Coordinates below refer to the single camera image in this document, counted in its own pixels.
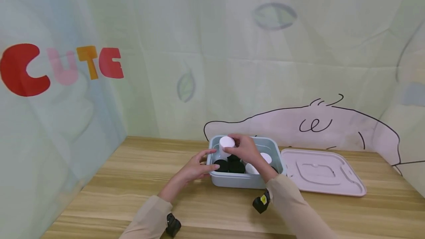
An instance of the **fabric backdrop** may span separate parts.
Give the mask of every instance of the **fabric backdrop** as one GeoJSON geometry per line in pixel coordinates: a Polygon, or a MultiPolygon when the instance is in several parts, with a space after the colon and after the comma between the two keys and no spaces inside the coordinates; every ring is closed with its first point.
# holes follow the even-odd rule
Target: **fabric backdrop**
{"type": "Polygon", "coordinates": [[[38,238],[126,135],[378,152],[425,195],[424,0],[0,7],[1,238],[38,238]]]}

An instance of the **cartoon character outline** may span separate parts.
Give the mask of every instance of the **cartoon character outline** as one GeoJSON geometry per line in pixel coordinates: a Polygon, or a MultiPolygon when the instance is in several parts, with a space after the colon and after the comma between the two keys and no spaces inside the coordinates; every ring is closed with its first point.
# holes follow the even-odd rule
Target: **cartoon character outline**
{"type": "Polygon", "coordinates": [[[279,108],[238,122],[210,121],[204,126],[204,135],[209,140],[215,135],[241,133],[272,138],[279,146],[378,152],[401,175],[397,166],[425,162],[403,163],[397,132],[372,116],[336,106],[344,99],[339,96],[332,104],[318,98],[309,105],[279,108]]]}

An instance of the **plastic storage box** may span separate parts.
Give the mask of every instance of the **plastic storage box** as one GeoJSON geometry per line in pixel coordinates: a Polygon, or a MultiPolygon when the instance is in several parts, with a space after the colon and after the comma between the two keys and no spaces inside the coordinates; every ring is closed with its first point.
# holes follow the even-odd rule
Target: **plastic storage box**
{"type": "MultiPolygon", "coordinates": [[[[220,138],[226,135],[218,135],[210,140],[210,149],[216,149],[216,153],[212,153],[207,157],[207,164],[213,164],[216,160],[220,159],[218,152],[218,142],[220,138]]],[[[279,172],[279,174],[286,175],[286,165],[280,156],[279,147],[276,142],[270,138],[262,138],[260,136],[252,137],[259,152],[265,152],[272,158],[270,164],[279,172]]],[[[266,184],[259,174],[234,174],[222,172],[210,172],[211,179],[214,185],[231,188],[251,188],[251,189],[265,189],[266,184]]]]}
{"type": "MultiPolygon", "coordinates": [[[[218,150],[218,142],[223,135],[210,140],[210,149],[218,150]]],[[[259,152],[272,158],[271,166],[279,174],[287,175],[301,191],[350,195],[363,197],[366,186],[354,172],[344,157],[333,152],[305,149],[283,149],[279,151],[276,142],[270,138],[252,137],[259,152]]],[[[207,164],[220,159],[219,152],[208,155],[207,164]]],[[[259,174],[233,174],[210,172],[214,185],[231,188],[265,189],[266,185],[259,174]]]]}

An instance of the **pink lid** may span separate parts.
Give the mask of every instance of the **pink lid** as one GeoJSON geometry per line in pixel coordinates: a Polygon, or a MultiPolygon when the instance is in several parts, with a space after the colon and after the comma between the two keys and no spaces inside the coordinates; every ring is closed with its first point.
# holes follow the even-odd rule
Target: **pink lid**
{"type": "Polygon", "coordinates": [[[287,167],[287,176],[302,191],[366,195],[366,187],[339,154],[302,149],[284,149],[280,154],[287,167]]]}

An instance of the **table surface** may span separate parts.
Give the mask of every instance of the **table surface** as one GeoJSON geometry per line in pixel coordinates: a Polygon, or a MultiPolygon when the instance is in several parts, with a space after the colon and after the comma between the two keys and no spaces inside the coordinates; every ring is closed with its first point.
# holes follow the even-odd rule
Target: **table surface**
{"type": "MultiPolygon", "coordinates": [[[[207,148],[206,141],[128,137],[42,239],[117,239],[148,197],[207,148]]],[[[380,155],[332,151],[347,159],[367,194],[302,194],[340,238],[425,238],[425,199],[380,155]]],[[[176,238],[295,238],[273,207],[261,215],[252,207],[262,193],[196,181],[173,203],[182,223],[176,238]]]]}

